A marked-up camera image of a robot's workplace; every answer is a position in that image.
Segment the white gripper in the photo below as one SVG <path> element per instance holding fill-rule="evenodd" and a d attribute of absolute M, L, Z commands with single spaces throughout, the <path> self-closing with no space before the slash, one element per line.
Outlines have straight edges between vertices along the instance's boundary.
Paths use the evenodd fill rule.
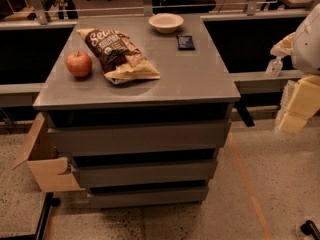
<path fill-rule="evenodd" d="M 270 54 L 286 57 L 292 54 L 292 42 L 295 33 L 290 33 L 277 44 Z M 320 110 L 320 76 L 309 75 L 298 81 L 289 80 L 283 90 L 280 110 L 276 116 L 278 131 L 295 134 L 299 132 Z"/>

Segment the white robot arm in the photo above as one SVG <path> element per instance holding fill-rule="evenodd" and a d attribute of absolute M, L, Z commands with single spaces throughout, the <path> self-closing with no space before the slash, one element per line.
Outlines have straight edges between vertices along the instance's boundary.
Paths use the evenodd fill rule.
<path fill-rule="evenodd" d="M 291 57 L 292 65 L 304 76 L 284 88 L 277 129 L 295 134 L 320 110 L 320 4 L 270 51 L 276 58 Z"/>

